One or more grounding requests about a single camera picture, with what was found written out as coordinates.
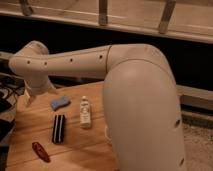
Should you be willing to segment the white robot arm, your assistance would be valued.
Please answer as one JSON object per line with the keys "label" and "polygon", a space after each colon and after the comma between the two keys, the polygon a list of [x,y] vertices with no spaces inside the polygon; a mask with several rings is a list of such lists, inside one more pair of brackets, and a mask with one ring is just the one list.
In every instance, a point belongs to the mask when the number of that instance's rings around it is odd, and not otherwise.
{"label": "white robot arm", "polygon": [[51,54],[31,41],[9,59],[25,97],[54,91],[51,76],[102,78],[103,108],[120,171],[187,171],[180,100],[165,55],[149,44]]}

